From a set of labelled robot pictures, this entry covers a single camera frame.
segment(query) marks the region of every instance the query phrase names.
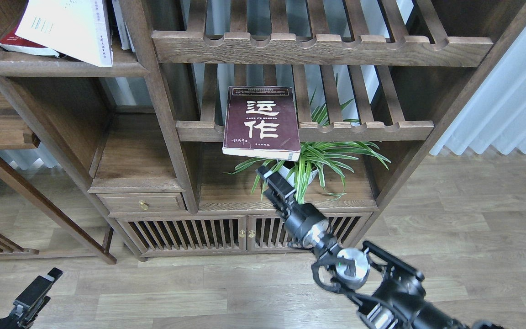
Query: cabinet door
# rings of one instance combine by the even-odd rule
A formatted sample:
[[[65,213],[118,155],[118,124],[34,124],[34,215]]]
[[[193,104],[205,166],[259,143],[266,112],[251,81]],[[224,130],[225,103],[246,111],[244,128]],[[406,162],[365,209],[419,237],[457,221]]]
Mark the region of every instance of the cabinet door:
[[[118,218],[142,256],[232,254],[247,250],[245,216]]]
[[[332,231],[344,246],[354,241],[358,231],[367,222],[371,212],[325,214]],[[256,252],[298,252],[288,247],[292,237],[284,229],[277,215],[247,216],[247,250]]]

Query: white curtain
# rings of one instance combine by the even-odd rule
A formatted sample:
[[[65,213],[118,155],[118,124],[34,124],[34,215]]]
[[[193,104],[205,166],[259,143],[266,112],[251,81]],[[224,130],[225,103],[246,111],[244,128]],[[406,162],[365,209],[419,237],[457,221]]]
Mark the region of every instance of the white curtain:
[[[526,154],[526,27],[431,150]]]

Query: bookshelf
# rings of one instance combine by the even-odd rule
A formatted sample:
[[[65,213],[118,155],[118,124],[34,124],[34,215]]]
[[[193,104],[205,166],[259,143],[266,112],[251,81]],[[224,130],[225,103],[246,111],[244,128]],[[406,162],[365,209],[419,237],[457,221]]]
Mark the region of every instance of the bookshelf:
[[[351,36],[330,31],[323,1],[306,3],[309,35],[290,33],[285,0],[269,0],[268,35],[248,32],[242,0],[231,1],[230,29],[208,35],[207,0],[190,2],[187,23],[178,1],[122,0],[136,53],[115,47],[115,66],[101,69],[0,51],[0,91],[139,260],[283,252],[271,208],[249,193],[253,175],[222,174],[238,158],[219,152],[217,70],[234,65],[240,85],[246,65],[261,64],[265,84],[273,85],[274,65],[292,65],[302,140],[380,140],[393,161],[390,170],[371,159],[356,162],[340,200],[309,192],[345,230],[343,242],[355,245],[524,28],[526,0],[414,0],[407,25],[395,1],[378,0],[389,37],[371,34],[359,1],[342,2]],[[22,6],[0,2],[0,35]],[[209,88],[201,97],[194,63],[206,63]],[[306,64],[320,66],[327,127],[311,121]],[[360,125],[342,120],[336,64],[347,65]],[[373,100],[360,65],[378,72]],[[117,108],[102,77],[143,77],[153,106]],[[338,192],[340,181],[331,177],[330,189]],[[115,200],[123,206],[115,208]]]

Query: robotic arm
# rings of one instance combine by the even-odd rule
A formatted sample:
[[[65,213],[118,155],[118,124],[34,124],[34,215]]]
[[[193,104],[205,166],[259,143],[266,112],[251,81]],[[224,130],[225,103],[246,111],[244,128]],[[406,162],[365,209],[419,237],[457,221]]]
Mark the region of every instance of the robotic arm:
[[[284,221],[284,227],[300,248],[310,248],[316,257],[311,266],[314,281],[324,290],[344,294],[358,306],[358,316],[370,329],[470,329],[424,300],[421,271],[389,254],[371,242],[362,249],[342,248],[332,235],[328,219],[312,204],[295,202],[295,189],[279,173],[266,167],[257,174],[269,185],[263,194]],[[319,269],[325,267],[332,279],[320,280]],[[369,296],[356,293],[367,281],[371,267],[383,281]],[[503,329],[488,321],[478,321],[472,329]]]

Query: chinese characters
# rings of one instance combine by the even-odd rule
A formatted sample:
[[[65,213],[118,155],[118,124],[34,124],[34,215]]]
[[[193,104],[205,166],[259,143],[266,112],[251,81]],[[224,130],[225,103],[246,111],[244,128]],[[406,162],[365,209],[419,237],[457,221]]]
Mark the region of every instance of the chinese characters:
[[[274,112],[273,106],[276,106],[273,101],[247,101],[247,114],[259,114],[265,115],[266,117],[275,117],[279,112]],[[276,133],[279,123],[267,123],[265,120],[261,120],[257,123],[257,120],[246,121],[244,125],[249,127],[249,138],[253,138],[253,128],[259,130],[259,139],[266,137],[277,138],[279,137]]]

